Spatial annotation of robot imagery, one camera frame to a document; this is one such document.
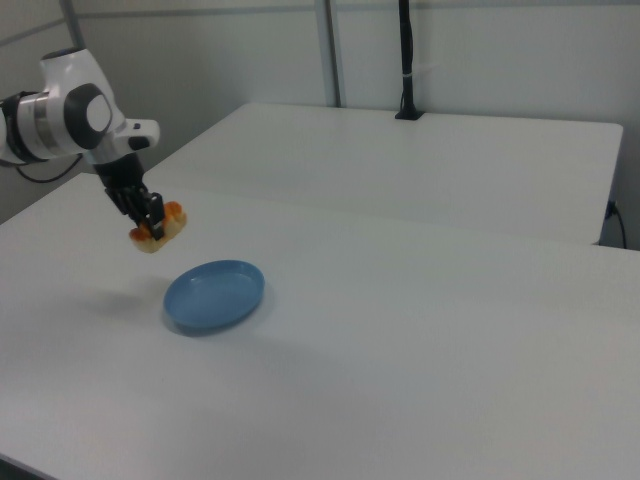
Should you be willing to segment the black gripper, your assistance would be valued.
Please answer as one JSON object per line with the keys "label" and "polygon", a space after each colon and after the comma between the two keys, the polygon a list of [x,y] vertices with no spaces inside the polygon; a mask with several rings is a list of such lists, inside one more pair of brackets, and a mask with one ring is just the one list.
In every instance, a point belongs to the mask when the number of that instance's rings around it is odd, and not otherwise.
{"label": "black gripper", "polygon": [[136,227],[144,225],[153,239],[164,237],[164,202],[159,193],[145,190],[144,168],[137,154],[128,154],[117,160],[95,164],[105,193],[122,215]]}

